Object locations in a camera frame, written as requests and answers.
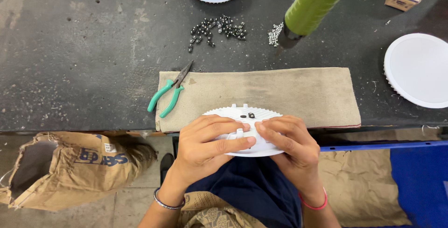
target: green cylinder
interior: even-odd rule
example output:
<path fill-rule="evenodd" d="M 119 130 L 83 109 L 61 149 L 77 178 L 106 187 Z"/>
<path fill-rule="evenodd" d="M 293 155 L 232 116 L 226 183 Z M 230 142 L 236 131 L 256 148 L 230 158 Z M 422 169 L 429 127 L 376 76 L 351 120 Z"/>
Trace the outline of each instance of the green cylinder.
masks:
<path fill-rule="evenodd" d="M 296 35 L 309 35 L 338 1 L 295 0 L 284 16 L 285 25 Z"/>

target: silver bangle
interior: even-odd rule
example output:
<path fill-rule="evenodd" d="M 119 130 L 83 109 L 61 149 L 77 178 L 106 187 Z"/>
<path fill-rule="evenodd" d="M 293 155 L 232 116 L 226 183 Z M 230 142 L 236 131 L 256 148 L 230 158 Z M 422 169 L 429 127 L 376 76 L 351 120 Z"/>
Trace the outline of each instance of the silver bangle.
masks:
<path fill-rule="evenodd" d="M 154 196 L 154 201 L 156 201 L 161 207 L 167 208 L 167 209 L 170 209 L 170 210 L 179 210 L 179 209 L 181 209 L 185 205 L 185 197 L 184 197 L 184 201 L 182 202 L 182 204 L 177 206 L 177 207 L 168 206 L 168 205 L 162 203 L 159 199 L 157 199 L 157 196 L 156 196 L 157 191 L 159 191 L 159 189 L 160 189 L 160 187 L 158 187 L 158 188 L 156 188 L 154 190 L 154 195 L 153 196 Z"/>

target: workbench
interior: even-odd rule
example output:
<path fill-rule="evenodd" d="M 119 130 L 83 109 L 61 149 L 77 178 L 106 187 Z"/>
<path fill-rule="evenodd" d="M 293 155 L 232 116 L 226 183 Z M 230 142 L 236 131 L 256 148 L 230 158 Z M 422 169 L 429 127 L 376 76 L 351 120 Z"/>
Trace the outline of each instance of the workbench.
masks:
<path fill-rule="evenodd" d="M 316 31 L 276 56 L 267 32 L 293 1 L 0 0 L 0 131 L 154 129 L 147 107 L 159 71 L 192 59 L 191 71 L 202 72 L 348 67 L 363 126 L 448 125 L 448 108 L 403 99 L 383 71 L 400 36 L 448 41 L 448 0 L 422 0 L 408 12 L 384 0 L 341 0 Z M 244 21 L 247 40 L 215 28 L 216 47 L 188 53 L 191 28 L 221 14 Z"/>

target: black shoe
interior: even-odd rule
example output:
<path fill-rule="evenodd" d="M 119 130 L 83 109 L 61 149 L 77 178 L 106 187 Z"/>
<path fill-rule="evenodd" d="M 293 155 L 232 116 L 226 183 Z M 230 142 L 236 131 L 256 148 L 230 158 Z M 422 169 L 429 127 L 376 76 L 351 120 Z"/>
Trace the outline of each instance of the black shoe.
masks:
<path fill-rule="evenodd" d="M 160 186 L 165 180 L 165 176 L 167 175 L 168 169 L 171 168 L 171 165 L 174 163 L 174 157 L 172 154 L 166 154 L 162 161 L 160 162 Z"/>

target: pliers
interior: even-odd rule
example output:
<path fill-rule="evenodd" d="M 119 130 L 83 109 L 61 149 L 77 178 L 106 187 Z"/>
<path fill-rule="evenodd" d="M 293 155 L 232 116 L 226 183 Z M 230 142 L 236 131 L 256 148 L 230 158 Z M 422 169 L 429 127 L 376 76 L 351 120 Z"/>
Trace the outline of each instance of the pliers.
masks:
<path fill-rule="evenodd" d="M 187 76 L 188 72 L 190 71 L 191 65 L 193 64 L 192 60 L 185 68 L 181 70 L 179 75 L 176 77 L 174 81 L 171 81 L 171 79 L 167 80 L 167 84 L 162 87 L 160 90 L 158 90 L 154 96 L 152 96 L 151 102 L 149 102 L 148 111 L 152 112 L 154 110 L 155 104 L 159 100 L 159 98 L 165 94 L 168 90 L 171 89 L 174 85 L 176 85 L 176 88 L 174 89 L 174 94 L 172 95 L 171 102 L 169 103 L 168 107 L 165 108 L 165 110 L 159 115 L 161 118 L 165 118 L 165 116 L 170 113 L 170 111 L 174 108 L 176 105 L 177 99 L 179 98 L 179 93 L 184 89 L 184 87 L 181 85 L 182 81 L 184 80 L 185 76 Z"/>

